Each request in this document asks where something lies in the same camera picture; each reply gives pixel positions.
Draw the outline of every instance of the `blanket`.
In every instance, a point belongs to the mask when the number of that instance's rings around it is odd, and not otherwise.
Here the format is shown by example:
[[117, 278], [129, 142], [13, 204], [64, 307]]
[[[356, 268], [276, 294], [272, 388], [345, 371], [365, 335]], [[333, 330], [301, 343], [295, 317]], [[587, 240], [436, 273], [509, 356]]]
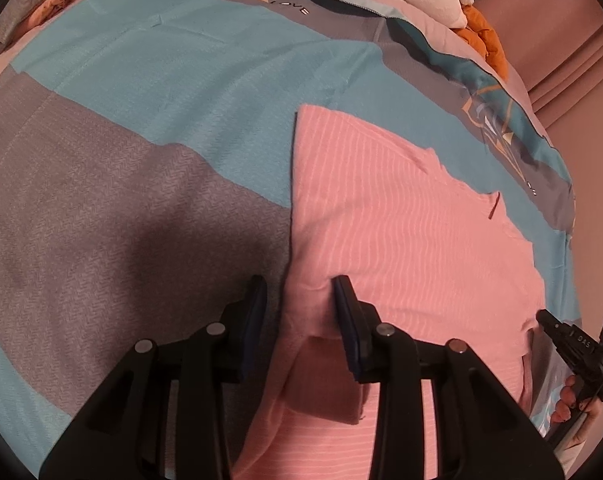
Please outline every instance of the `blanket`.
[[[396, 10], [84, 0], [0, 76], [0, 431], [31, 471], [137, 339], [188, 336], [259, 273], [270, 298], [257, 371], [227, 396], [237, 458], [294, 261], [302, 104], [430, 148], [451, 178], [498, 192], [546, 307], [579, 318], [559, 154], [498, 79], [432, 49]], [[552, 370], [541, 426], [566, 374]]]

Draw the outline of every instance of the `human hand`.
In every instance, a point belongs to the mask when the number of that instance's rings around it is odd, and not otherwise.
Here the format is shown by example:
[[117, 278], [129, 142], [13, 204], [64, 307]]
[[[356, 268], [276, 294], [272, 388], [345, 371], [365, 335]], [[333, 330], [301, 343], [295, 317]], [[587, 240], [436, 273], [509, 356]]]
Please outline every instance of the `human hand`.
[[[555, 405], [555, 412], [550, 416], [551, 422], [566, 422], [570, 419], [570, 409], [574, 408], [577, 402], [577, 395], [573, 389], [575, 381], [576, 377], [574, 375], [571, 375], [566, 379], [566, 386], [563, 387], [559, 394], [559, 400]], [[599, 397], [595, 397], [592, 401], [591, 399], [583, 400], [579, 404], [579, 410], [586, 412], [588, 416], [581, 428], [579, 428], [575, 436], [568, 443], [566, 449], [585, 442], [595, 420], [597, 420], [597, 417], [601, 414], [602, 405], [603, 403]]]

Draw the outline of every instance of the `orange fabric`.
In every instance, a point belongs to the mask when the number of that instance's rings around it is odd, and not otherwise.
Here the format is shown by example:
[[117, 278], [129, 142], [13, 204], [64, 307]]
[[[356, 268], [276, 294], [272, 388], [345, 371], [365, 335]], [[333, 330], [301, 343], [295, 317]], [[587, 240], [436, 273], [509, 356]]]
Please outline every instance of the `orange fabric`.
[[46, 20], [50, 20], [61, 10], [68, 7], [75, 0], [44, 0], [23, 22], [15, 29], [12, 41], [15, 42], [32, 28], [38, 27]]
[[466, 28], [453, 29], [456, 34], [474, 48], [486, 62], [504, 80], [508, 80], [508, 63], [505, 58], [504, 48], [495, 32], [495, 29], [474, 6], [462, 7], [468, 25]]

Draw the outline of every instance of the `finger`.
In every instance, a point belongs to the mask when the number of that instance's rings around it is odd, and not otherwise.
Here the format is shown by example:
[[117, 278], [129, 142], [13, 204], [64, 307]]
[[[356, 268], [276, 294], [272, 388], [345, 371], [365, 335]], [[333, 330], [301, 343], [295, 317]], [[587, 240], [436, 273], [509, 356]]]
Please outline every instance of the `finger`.
[[570, 418], [570, 408], [563, 400], [559, 400], [555, 404], [555, 413], [561, 417], [562, 421]]
[[570, 386], [565, 386], [559, 393], [559, 398], [566, 403], [566, 406], [574, 408], [577, 403], [575, 391]]
[[603, 402], [601, 402], [601, 399], [599, 399], [598, 397], [595, 397], [595, 400], [593, 402], [590, 402], [590, 399], [584, 400], [583, 402], [580, 403], [580, 408], [581, 408], [581, 406], [584, 407], [584, 409], [582, 411], [585, 411], [586, 413], [588, 413], [588, 416], [587, 416], [586, 420], [584, 421], [584, 423], [582, 424], [581, 428], [579, 428], [579, 430], [573, 437], [569, 446], [575, 446], [576, 444], [581, 444], [582, 442], [584, 442], [587, 439], [588, 433], [592, 429], [593, 424], [595, 423], [595, 420], [597, 420], [597, 417], [601, 414]]
[[603, 402], [601, 402], [599, 397], [595, 397], [595, 400], [586, 399], [579, 403], [579, 409], [582, 412], [588, 413], [591, 418], [597, 418], [602, 408]]
[[557, 412], [555, 412], [552, 415], [550, 415], [550, 421], [554, 422], [554, 423], [565, 422], [565, 420], [563, 419], [563, 417], [561, 415], [559, 415], [559, 413], [557, 413]]

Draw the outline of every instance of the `striped pink cloth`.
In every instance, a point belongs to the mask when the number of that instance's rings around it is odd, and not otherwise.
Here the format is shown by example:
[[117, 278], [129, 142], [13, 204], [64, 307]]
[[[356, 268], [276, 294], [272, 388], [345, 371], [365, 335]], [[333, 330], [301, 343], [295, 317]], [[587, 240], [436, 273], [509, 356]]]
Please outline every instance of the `striped pink cloth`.
[[[515, 399], [543, 282], [499, 193], [455, 180], [433, 150], [303, 105], [293, 153], [293, 259], [280, 336], [235, 474], [365, 480], [377, 388], [347, 371], [329, 279], [349, 275], [361, 300], [415, 339], [466, 340]], [[437, 474], [432, 406], [425, 388], [427, 478]]]

